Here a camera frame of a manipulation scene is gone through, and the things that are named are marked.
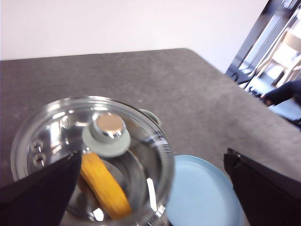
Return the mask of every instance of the pot handle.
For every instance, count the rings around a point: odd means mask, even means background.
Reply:
[[[162,126],[162,123],[161,123],[161,120],[152,112],[148,111],[148,110],[145,110],[145,109],[139,109],[139,111],[141,111],[143,114],[145,114],[146,116],[150,117],[151,119],[153,119],[155,121],[155,123],[161,127]]]

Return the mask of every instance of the stainless steel pot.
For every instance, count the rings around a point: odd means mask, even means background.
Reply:
[[[174,158],[155,121],[122,102],[105,97],[66,98],[36,111],[15,136],[11,151],[13,177],[19,180],[72,152],[87,151],[83,129],[104,113],[120,116],[130,135],[130,146],[122,155],[102,159],[124,190],[133,213],[120,220],[110,219],[80,177],[62,225],[154,224],[165,211]]]

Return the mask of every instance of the white wall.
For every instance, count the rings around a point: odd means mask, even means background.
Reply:
[[[225,72],[268,0],[1,0],[1,59],[190,48]]]

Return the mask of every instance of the chair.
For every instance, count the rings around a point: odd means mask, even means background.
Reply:
[[[284,75],[277,80],[276,87],[285,84],[287,81],[295,80],[298,72],[301,70],[301,55],[296,54],[294,57],[289,58],[285,54],[277,52],[282,45],[286,45],[297,51],[297,53],[301,53],[301,38],[297,37],[290,28],[287,28],[276,42],[269,56],[256,69],[256,72],[258,72],[256,76],[260,77],[271,63],[283,67]]]

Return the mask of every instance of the light blue plate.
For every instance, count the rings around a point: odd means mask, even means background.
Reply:
[[[175,157],[174,183],[166,207],[174,226],[242,226],[244,215],[230,180],[198,157]]]

